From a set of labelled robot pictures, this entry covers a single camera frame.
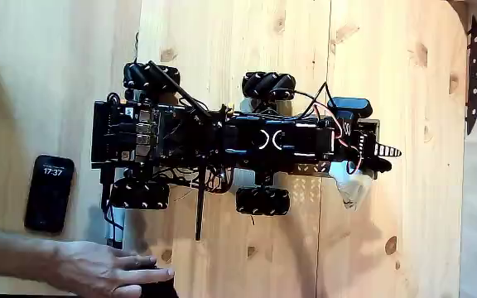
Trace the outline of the person's hand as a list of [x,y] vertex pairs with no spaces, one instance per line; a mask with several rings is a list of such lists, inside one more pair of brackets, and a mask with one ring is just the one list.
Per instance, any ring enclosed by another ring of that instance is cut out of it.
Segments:
[[55,245],[45,282],[82,297],[137,298],[142,286],[171,280],[171,269],[154,269],[155,258],[77,241]]

